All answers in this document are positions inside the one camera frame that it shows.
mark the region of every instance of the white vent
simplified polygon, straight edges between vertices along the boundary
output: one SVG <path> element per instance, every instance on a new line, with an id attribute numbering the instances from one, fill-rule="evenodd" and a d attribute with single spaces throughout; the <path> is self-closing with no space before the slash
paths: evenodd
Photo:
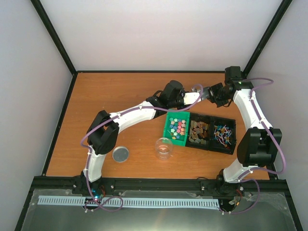
<path id="1" fill-rule="evenodd" d="M 39 196 L 38 205 L 77 205 L 85 204 L 85 201 L 90 200 L 88 197 L 74 196 Z M 124 208 L 207 208 L 217 209 L 219 207 L 217 199 L 171 199 L 171 198 L 122 198 Z M 119 199 L 112 199 L 104 206 L 120 207 Z"/>

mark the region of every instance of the brown tabletop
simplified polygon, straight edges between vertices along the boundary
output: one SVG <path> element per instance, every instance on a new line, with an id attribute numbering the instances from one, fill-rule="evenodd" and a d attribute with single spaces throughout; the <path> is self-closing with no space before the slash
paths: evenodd
<path id="1" fill-rule="evenodd" d="M 163 90 L 173 79 L 190 90 L 196 83 L 205 87 L 223 82 L 224 74 L 79 73 L 46 175 L 79 175 L 87 158 L 87 149 L 79 143 L 97 113 L 101 110 L 118 112 L 136 106 L 157 90 Z M 216 108 L 215 104 L 206 100 L 198 103 L 190 112 L 236 119 L 238 144 L 245 134 L 243 119 L 233 103 L 228 108 Z M 108 153 L 103 165 L 103 177 L 215 179 L 221 169 L 235 160 L 236 149 L 233 155 L 228 155 L 175 145 L 170 159 L 157 159 L 154 144 L 163 135 L 165 119 L 166 115 L 163 115 L 122 131 L 116 146 L 129 149 L 128 160 L 117 163 Z M 249 177 L 269 179 L 264 171 L 256 171 Z"/>

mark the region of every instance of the transparent cup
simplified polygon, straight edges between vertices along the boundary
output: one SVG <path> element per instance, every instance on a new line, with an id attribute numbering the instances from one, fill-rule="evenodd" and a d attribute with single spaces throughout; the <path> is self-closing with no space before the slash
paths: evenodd
<path id="1" fill-rule="evenodd" d="M 156 156 L 161 160 L 170 158 L 173 149 L 173 143 L 168 138 L 160 138 L 155 143 Z"/>

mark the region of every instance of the white wall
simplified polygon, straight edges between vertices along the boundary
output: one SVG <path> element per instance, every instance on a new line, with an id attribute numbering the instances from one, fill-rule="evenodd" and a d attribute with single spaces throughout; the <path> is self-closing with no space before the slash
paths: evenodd
<path id="1" fill-rule="evenodd" d="M 275 83 L 257 92 L 270 123 L 282 130 L 287 179 L 304 230 L 308 230 L 308 1 L 293 1 L 249 77 Z M 275 164 L 282 168 L 281 159 Z"/>
<path id="2" fill-rule="evenodd" d="M 245 66 L 281 0 L 42 0 L 77 70 Z"/>
<path id="3" fill-rule="evenodd" d="M 40 175 L 71 75 L 29 0 L 0 3 L 0 230 Z"/>

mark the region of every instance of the green tray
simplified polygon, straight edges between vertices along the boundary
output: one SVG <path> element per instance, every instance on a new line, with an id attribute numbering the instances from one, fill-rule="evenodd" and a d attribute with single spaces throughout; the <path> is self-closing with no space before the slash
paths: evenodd
<path id="1" fill-rule="evenodd" d="M 174 145 L 179 145 L 179 146 L 185 146 L 186 140 L 187 140 L 187 132 L 188 132 L 188 123 L 189 123 L 189 117 L 190 113 L 189 112 L 168 112 L 167 113 L 167 118 L 165 122 L 165 128 L 164 128 L 164 137 L 168 138 L 172 141 Z M 177 140 L 172 139 L 171 135 L 171 121 L 170 118 L 176 118 L 176 119 L 181 119 L 186 121 L 186 127 L 185 127 L 185 132 L 184 135 L 180 135 L 180 138 Z"/>

